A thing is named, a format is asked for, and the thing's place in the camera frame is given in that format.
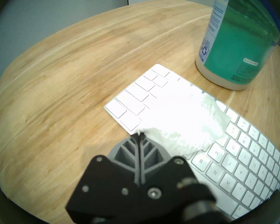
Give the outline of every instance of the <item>round wooden tabletop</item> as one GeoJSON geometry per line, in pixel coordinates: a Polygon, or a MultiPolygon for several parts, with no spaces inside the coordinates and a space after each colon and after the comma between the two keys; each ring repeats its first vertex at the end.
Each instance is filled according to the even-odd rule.
{"type": "Polygon", "coordinates": [[[243,91],[217,86],[195,57],[212,8],[184,0],[121,7],[65,28],[16,58],[0,80],[0,187],[49,223],[90,160],[128,133],[104,110],[159,63],[225,102],[280,150],[280,48],[243,91]]]}

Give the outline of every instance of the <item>wall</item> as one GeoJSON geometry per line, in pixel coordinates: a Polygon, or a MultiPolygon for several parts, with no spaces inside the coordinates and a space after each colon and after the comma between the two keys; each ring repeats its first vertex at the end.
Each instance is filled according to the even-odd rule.
{"type": "Polygon", "coordinates": [[[0,77],[34,44],[93,15],[127,5],[127,0],[10,0],[0,13],[0,77]]]}

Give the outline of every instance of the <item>plastic container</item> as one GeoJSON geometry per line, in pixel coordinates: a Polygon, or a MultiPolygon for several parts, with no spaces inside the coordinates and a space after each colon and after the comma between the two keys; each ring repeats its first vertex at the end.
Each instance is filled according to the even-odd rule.
{"type": "Polygon", "coordinates": [[[220,86],[245,89],[279,38],[280,20],[266,0],[215,0],[197,68],[220,86]]]}

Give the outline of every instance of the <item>keyboard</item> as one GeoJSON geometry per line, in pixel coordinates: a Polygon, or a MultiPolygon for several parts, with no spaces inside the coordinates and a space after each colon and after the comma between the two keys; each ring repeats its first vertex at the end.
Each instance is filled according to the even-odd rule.
{"type": "MultiPolygon", "coordinates": [[[[105,105],[105,110],[129,133],[151,115],[170,82],[184,90],[206,93],[171,70],[156,64],[105,105]]],[[[200,183],[208,185],[216,206],[234,220],[280,190],[280,152],[259,130],[221,101],[230,116],[224,137],[201,151],[185,155],[200,183]]]]}

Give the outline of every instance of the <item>white wipe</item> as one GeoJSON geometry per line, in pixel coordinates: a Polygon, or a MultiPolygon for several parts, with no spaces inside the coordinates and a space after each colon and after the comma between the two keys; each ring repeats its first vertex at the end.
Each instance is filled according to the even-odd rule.
{"type": "Polygon", "coordinates": [[[223,137],[230,117],[211,96],[172,82],[166,85],[164,95],[158,98],[150,118],[140,123],[137,133],[144,132],[171,156],[207,148],[223,137]]]}

